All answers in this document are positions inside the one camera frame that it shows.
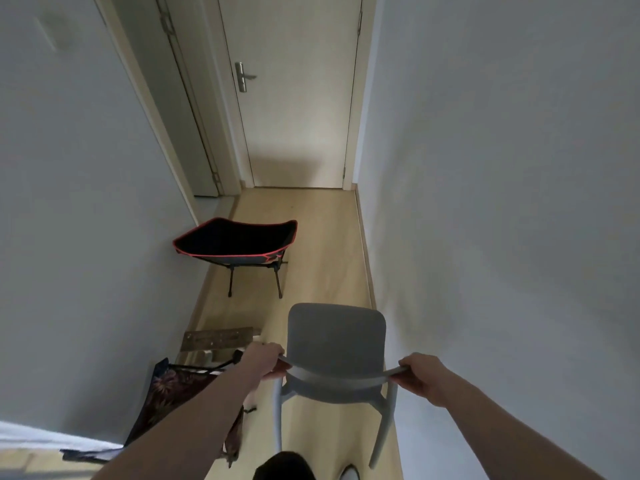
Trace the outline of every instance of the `red trim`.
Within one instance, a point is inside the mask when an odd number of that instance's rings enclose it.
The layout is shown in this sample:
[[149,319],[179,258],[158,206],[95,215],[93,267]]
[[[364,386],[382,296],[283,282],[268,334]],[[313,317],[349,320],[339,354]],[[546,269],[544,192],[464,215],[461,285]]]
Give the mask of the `red trim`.
[[[283,224],[289,224],[290,222],[295,222],[296,223],[296,231],[293,233],[293,237],[291,238],[291,242],[288,243],[286,246],[281,247],[280,249],[276,249],[273,251],[269,251],[268,253],[265,254],[222,254],[222,255],[213,255],[213,254],[190,254],[187,253],[181,249],[178,249],[178,246],[175,245],[176,241],[180,241],[183,237],[187,237],[190,233],[192,232],[196,232],[199,228],[209,224],[210,222],[213,222],[215,220],[222,220],[222,221],[229,221],[229,222],[233,222],[234,224],[243,224],[246,226],[280,226]],[[173,247],[176,251],[178,251],[180,254],[184,254],[186,256],[191,256],[194,258],[255,258],[258,256],[264,257],[264,258],[269,258],[271,257],[274,253],[277,253],[279,251],[283,251],[285,249],[287,249],[290,245],[293,244],[293,242],[296,240],[296,235],[298,234],[298,221],[296,220],[290,220],[287,222],[281,222],[279,224],[249,224],[248,222],[237,222],[237,221],[232,221],[231,219],[226,219],[224,217],[214,217],[213,219],[210,219],[206,222],[204,222],[203,224],[200,224],[197,227],[194,227],[193,229],[191,229],[190,231],[188,231],[187,233],[182,234],[180,237],[177,237],[176,239],[173,240]]]

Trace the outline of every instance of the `person's left arm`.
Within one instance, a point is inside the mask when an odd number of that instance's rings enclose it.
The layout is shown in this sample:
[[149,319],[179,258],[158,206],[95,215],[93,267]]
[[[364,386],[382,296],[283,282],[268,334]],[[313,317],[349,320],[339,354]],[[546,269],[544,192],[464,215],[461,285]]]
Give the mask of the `person's left arm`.
[[274,371],[283,352],[278,344],[251,344],[240,363],[127,446],[93,480],[202,480],[247,394],[261,379],[284,375]]

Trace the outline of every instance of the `door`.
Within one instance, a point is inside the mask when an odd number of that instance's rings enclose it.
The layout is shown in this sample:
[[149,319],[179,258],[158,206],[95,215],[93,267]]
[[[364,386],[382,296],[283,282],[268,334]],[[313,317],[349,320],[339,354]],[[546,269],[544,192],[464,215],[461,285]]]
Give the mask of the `door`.
[[196,196],[218,189],[156,0],[112,0],[173,149]]
[[219,0],[256,186],[342,187],[362,0]]

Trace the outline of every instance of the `white shoe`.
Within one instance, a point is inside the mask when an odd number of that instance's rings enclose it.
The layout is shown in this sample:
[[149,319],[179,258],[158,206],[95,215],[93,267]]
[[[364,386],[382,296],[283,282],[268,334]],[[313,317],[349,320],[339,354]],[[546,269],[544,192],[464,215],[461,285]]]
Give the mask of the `white shoe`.
[[358,469],[354,465],[347,466],[340,475],[340,480],[360,480]]

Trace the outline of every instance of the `metal door handle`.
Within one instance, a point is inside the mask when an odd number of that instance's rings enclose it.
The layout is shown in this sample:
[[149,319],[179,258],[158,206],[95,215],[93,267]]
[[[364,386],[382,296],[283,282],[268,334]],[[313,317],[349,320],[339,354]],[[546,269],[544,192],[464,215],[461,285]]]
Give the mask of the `metal door handle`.
[[238,79],[238,90],[241,93],[245,93],[246,92],[246,81],[247,80],[253,80],[258,76],[245,74],[244,70],[243,70],[243,67],[242,67],[242,62],[236,62],[236,77]]

